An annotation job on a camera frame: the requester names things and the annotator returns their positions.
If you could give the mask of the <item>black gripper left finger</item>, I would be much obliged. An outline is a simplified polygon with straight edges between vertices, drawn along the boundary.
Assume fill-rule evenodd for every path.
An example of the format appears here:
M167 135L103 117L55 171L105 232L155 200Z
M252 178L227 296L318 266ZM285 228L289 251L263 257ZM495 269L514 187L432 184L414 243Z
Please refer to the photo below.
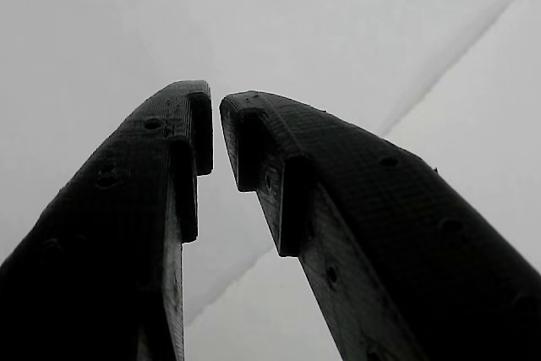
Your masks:
M2 263L2 359L183 359L182 248L212 168L205 81L137 107Z

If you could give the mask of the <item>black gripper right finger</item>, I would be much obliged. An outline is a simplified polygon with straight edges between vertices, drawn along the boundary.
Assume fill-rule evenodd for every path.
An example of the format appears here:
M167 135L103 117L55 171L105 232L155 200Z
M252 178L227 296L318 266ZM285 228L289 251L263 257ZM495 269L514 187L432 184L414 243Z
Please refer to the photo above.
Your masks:
M266 92L220 105L237 187L345 360L537 360L540 275L413 153Z

